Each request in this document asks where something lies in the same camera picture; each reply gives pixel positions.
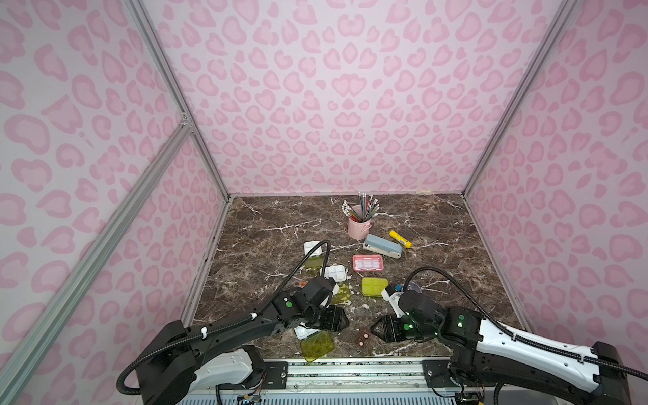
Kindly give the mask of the small dark red pillbox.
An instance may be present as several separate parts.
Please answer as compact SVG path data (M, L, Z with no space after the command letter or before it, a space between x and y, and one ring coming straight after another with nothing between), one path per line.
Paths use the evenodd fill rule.
M371 346L371 332L368 329L359 330L356 345L361 349L367 349Z

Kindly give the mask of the pink red rectangular pillbox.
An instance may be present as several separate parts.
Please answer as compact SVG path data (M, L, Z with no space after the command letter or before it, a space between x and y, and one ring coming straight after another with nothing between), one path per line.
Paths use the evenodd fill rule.
M354 255L352 264L356 273L379 273L384 270L381 255Z

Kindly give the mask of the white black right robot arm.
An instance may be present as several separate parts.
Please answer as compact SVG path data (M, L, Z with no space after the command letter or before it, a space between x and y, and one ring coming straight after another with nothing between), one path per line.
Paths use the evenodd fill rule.
M443 307L417 291L384 290L394 312L371 333L386 343L436 340L452 351L430 386L525 388L572 404L629 404L628 374L615 347L565 344L509 328L460 306Z

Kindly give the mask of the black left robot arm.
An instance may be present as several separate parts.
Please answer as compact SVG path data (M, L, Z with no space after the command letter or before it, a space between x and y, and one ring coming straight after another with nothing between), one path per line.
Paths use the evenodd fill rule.
M204 326L170 322L126 367L117 389L139 395L145 404L177 404L197 380L197 371L232 349L298 326L340 332L349 319L343 308L331 304L335 287L333 279L317 276L302 288L278 293L260 309Z

